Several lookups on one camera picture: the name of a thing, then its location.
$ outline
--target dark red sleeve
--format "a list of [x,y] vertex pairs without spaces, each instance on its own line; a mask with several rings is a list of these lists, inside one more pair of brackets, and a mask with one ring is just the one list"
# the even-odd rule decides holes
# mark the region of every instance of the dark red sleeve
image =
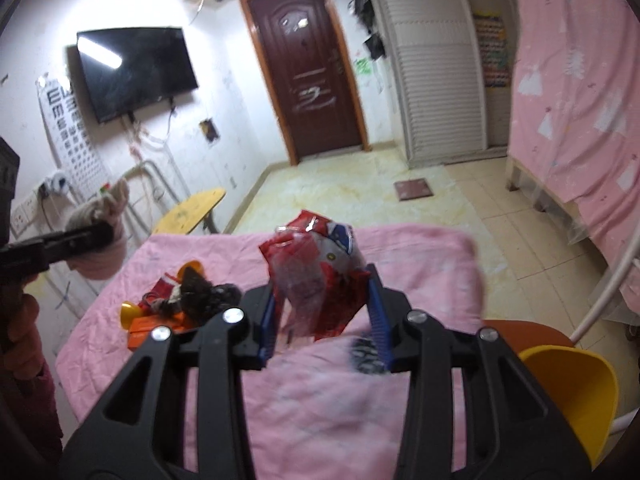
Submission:
[[52,464],[62,455],[62,430],[56,411],[55,384],[45,364],[42,373],[34,379],[34,392],[23,397],[6,372],[0,372],[0,391],[25,435]]

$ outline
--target marble floor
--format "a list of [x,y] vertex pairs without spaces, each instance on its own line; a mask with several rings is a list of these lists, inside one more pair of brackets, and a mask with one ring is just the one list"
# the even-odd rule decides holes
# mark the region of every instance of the marble floor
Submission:
[[[269,232],[306,208],[354,227],[423,222],[475,238],[488,319],[535,320],[569,335],[606,264],[590,242],[569,246],[545,213],[504,189],[504,158],[408,170],[396,150],[318,158],[270,174],[235,230]],[[435,196],[399,202],[394,182],[427,178]],[[600,321],[580,343],[603,355],[620,383],[619,413],[640,405],[638,355],[621,324]]]

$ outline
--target power outlet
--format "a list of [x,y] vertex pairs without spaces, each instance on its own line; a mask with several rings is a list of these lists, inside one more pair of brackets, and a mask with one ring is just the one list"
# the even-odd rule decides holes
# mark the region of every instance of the power outlet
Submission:
[[22,209],[24,209],[24,214],[27,217],[27,222],[30,224],[35,222],[35,219],[38,216],[40,208],[40,202],[38,200],[38,196],[34,191],[30,192],[28,197],[24,199],[22,202]]
[[16,208],[11,212],[11,229],[14,230],[14,234],[16,237],[19,237],[23,232],[26,231],[29,226],[29,220],[27,219],[27,215],[22,208],[22,204],[16,206]]

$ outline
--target orange box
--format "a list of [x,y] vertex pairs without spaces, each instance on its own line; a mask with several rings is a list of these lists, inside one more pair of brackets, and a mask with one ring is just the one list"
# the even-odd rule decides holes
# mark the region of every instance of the orange box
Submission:
[[149,333],[158,326],[168,326],[175,333],[185,332],[196,328],[183,312],[173,317],[145,316],[133,320],[129,328],[129,341],[127,348],[132,352],[145,342]]

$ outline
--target human hand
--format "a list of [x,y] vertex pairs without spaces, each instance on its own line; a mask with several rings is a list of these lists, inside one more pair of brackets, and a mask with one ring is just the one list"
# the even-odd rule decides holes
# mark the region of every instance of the human hand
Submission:
[[7,327],[7,335],[14,343],[14,347],[2,356],[2,365],[20,381],[35,378],[44,365],[42,341],[36,327],[39,312],[38,301],[33,296],[24,294],[20,312],[14,316]]

